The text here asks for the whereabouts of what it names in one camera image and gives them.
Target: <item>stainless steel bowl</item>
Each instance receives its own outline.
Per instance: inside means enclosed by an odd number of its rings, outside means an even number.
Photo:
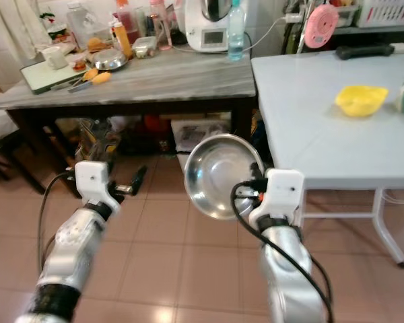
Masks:
[[[115,48],[104,49],[93,55],[93,65],[99,71],[118,69],[126,63],[126,55]]]
[[[210,137],[198,144],[187,160],[184,171],[187,194],[202,213],[221,220],[235,219],[230,193],[234,185],[251,178],[250,166],[254,162],[263,173],[262,159],[244,139],[235,135]],[[248,215],[252,200],[237,200],[236,206],[241,215]]]

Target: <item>white wall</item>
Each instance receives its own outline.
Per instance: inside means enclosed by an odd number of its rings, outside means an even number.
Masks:
[[[38,0],[41,11],[50,9],[58,20],[65,21],[67,2],[70,0]],[[107,23],[110,12],[115,11],[115,0],[81,0],[93,10],[100,21]],[[255,43],[269,29],[275,19],[281,16],[284,0],[248,0],[249,11],[247,17],[247,32]],[[129,0],[131,7],[149,6],[149,0]],[[253,49],[253,56],[276,55],[281,48],[283,27],[274,28],[271,33]],[[0,87],[3,91],[21,79],[18,64],[0,37]]]

